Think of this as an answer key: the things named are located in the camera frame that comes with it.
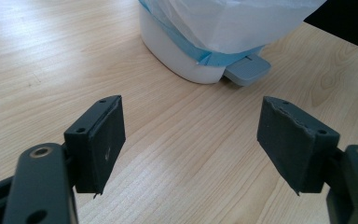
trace white plastic bag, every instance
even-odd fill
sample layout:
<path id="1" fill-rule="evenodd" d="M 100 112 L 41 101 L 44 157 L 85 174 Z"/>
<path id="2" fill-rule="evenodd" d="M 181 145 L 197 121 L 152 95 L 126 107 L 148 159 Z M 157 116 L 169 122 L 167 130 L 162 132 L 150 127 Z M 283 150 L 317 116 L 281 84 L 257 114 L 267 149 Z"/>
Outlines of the white plastic bag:
<path id="1" fill-rule="evenodd" d="M 140 0 L 193 45 L 225 54 L 287 35 L 325 0 Z"/>

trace light wood surface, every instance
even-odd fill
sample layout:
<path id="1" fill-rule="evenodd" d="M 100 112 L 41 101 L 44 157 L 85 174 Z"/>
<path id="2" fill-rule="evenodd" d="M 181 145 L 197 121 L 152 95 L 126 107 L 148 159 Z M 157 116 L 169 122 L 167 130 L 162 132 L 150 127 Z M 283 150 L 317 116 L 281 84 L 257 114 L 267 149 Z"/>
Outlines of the light wood surface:
<path id="1" fill-rule="evenodd" d="M 0 180 L 27 148 L 63 143 L 95 101 L 123 97 L 127 142 L 81 223 L 328 223 L 256 141 L 262 97 L 290 101 L 358 144 L 358 47 L 302 24 L 268 45 L 267 77 L 241 88 L 173 74 L 145 47 L 136 0 L 0 1 Z"/>

